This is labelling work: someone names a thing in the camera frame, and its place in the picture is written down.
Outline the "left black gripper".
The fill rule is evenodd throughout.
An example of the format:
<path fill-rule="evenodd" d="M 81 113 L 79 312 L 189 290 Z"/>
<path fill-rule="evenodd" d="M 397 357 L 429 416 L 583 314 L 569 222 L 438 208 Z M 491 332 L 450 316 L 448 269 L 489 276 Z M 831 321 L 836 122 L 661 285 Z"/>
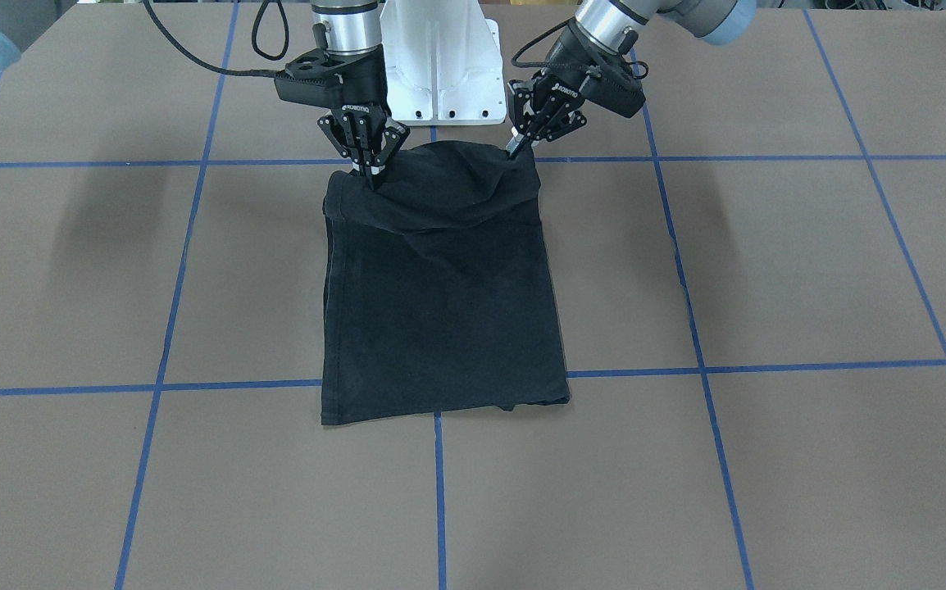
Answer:
<path fill-rule="evenodd" d="M 623 117 L 637 115 L 646 101 L 642 84 L 646 75 L 645 63 L 612 55 L 574 21 L 564 22 L 542 70 L 532 79 L 507 81 L 512 123 L 507 157 L 514 160 L 526 148 L 554 142 L 585 126 L 588 120 L 580 110 L 584 101 Z M 560 94 L 559 84 L 580 97 Z"/>

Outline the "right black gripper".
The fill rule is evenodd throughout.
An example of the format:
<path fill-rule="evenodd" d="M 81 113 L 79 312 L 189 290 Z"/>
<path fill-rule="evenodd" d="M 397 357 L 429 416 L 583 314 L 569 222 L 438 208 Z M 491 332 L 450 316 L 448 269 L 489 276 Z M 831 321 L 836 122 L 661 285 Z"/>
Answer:
<path fill-rule="evenodd" d="M 330 111 L 318 120 L 319 130 L 368 188 L 378 189 L 411 132 L 390 117 L 384 49 L 358 55 L 312 49 L 275 72 L 274 84 L 282 101 Z M 357 115 L 344 115 L 349 111 Z"/>

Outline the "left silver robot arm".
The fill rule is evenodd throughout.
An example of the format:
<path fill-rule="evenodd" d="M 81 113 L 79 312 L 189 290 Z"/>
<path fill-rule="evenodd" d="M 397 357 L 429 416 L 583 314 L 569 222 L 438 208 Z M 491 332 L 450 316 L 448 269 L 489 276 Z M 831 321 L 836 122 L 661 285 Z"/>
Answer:
<path fill-rule="evenodd" d="M 656 16 L 714 46 L 735 41 L 757 14 L 755 1 L 583 1 L 575 14 L 514 53 L 511 64 L 532 70 L 507 83 L 512 123 L 507 156 L 585 127 L 581 108 L 594 104 L 633 117 L 646 103 L 645 62 L 628 57 Z"/>

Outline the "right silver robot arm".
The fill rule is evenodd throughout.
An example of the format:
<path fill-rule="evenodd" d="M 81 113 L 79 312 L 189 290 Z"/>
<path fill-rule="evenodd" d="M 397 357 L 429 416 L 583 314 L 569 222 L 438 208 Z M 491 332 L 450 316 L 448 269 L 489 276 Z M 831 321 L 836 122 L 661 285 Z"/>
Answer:
<path fill-rule="evenodd" d="M 151 1 L 148 19 L 181 56 L 225 77 L 271 79 L 280 100 L 326 109 L 318 127 L 340 157 L 376 188 L 410 130 L 388 105 L 384 46 L 376 1 L 312 1 L 315 47 L 281 70 L 231 70 L 200 59 L 170 33 Z M 56 24 L 70 1 L 0 1 L 0 72 Z"/>

